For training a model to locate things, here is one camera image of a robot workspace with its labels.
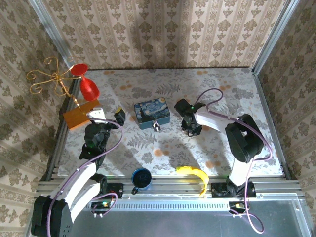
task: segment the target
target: orange block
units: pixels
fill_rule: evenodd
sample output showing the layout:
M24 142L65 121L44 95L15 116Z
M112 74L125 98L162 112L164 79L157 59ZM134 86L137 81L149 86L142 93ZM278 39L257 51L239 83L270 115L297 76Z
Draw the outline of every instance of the orange block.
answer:
M74 130L77 127L80 127L88 123L89 119L87 118L86 113L99 105L100 103L98 100L93 100L83 105L80 105L84 113L78 107L65 112L63 115L64 115L64 119L68 125L69 130Z

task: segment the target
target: red glass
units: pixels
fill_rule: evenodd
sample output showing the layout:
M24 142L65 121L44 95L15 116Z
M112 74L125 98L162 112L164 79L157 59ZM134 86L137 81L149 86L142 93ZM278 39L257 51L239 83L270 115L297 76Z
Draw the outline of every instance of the red glass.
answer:
M92 101L92 100L96 100L99 97L100 91L92 80L84 77L84 74L87 71L88 71L88 66L84 63L74 65L73 68L71 69L71 73L74 76L82 78L80 82L80 91L84 99L87 101Z

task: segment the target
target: mug handle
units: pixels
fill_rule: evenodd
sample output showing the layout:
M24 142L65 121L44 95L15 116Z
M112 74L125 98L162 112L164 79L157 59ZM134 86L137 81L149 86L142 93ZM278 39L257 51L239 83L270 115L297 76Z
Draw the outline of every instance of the mug handle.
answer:
M138 187L135 186L132 190L132 194L135 195L137 193L138 193Z

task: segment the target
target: starry night painting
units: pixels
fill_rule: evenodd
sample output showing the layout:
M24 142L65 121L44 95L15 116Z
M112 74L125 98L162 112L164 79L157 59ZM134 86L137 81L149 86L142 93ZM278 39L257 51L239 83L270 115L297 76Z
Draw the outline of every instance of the starry night painting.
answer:
M155 121L170 116L165 98L149 100L134 105L139 123Z

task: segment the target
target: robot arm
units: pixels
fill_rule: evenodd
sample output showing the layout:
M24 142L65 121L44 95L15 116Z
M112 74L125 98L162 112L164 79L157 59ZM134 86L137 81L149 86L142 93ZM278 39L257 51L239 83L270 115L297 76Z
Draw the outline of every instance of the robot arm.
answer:
M262 140L239 123L209 113L203 103L190 105L185 99L182 99L177 102L175 109L183 117L181 127L188 136L199 135L202 131L202 125L227 135L231 152L235 157L232 171L228 176L227 188L233 196L238 193L242 194L240 191L246 181L251 160L255 155L261 153L264 146ZM250 115L244 114L239 117L239 120L260 132Z
M92 124L85 129L85 144L82 147L80 154L80 165L83 165L87 160L104 153L106 144L112 129L117 127L110 123L104 123L101 120L105 119L102 108L94 108L87 113L88 118L94 119ZM116 123L123 125L125 122L125 112L119 108L115 112ZM50 204L61 188L67 184L67 188L63 190L61 195L54 202L51 218L50 232L52 237L66 237L72 228L78 214L91 201L92 198L100 194L107 193L106 176L96 174L105 158L99 157L96 161L84 166L71 179L68 177L52 191L48 196L39 196L34 203L32 215L31 233L34 236L47 236L47 214Z

